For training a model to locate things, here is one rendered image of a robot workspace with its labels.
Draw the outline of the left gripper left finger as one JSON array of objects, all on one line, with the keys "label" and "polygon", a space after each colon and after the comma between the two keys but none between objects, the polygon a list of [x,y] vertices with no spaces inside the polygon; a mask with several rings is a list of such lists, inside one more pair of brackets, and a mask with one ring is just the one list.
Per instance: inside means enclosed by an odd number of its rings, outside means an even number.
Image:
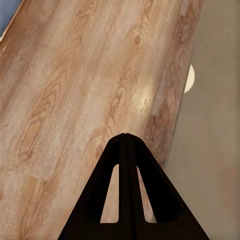
[{"label": "left gripper left finger", "polygon": [[[113,168],[117,164],[118,222],[100,223]],[[58,240],[133,240],[125,133],[107,143]]]}]

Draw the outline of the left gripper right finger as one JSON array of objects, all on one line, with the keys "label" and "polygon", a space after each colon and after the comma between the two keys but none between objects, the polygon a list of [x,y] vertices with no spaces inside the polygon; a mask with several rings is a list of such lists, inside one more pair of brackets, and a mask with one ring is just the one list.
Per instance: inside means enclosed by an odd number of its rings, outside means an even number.
[{"label": "left gripper right finger", "polygon": [[[133,240],[210,240],[144,141],[125,140]],[[145,220],[137,167],[156,223]]]}]

